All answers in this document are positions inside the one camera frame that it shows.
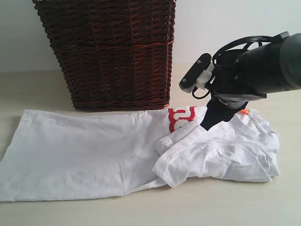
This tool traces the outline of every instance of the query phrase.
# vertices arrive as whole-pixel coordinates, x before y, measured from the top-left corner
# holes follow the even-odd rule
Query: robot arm
[[[248,50],[255,42],[259,47]],[[232,49],[242,44],[243,49]],[[230,121],[249,101],[267,98],[268,93],[301,89],[301,33],[246,37],[222,47],[212,58],[203,54],[179,86],[196,99],[211,94],[203,128]],[[208,93],[197,97],[197,89]]]

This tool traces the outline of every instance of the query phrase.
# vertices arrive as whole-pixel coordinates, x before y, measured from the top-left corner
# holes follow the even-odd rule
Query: white wall
[[[174,63],[248,35],[301,32],[300,0],[178,0]],[[0,0],[0,72],[59,69],[31,0]]]

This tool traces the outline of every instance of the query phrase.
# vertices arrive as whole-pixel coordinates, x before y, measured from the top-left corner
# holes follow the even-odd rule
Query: white cloth
[[[0,162],[0,201],[96,199],[175,187],[193,176],[267,182],[278,175],[277,133],[256,111],[209,132],[199,126],[205,112],[25,110]]]

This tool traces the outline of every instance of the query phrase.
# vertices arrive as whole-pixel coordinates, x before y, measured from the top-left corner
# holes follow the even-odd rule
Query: red graphic on shirt
[[[168,109],[169,112],[169,131],[172,133],[183,125],[194,120],[195,107],[187,107],[186,109]]]

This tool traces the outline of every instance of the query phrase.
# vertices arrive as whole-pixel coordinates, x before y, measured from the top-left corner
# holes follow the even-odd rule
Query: wicker basket
[[[79,110],[169,104],[174,0],[33,0]]]

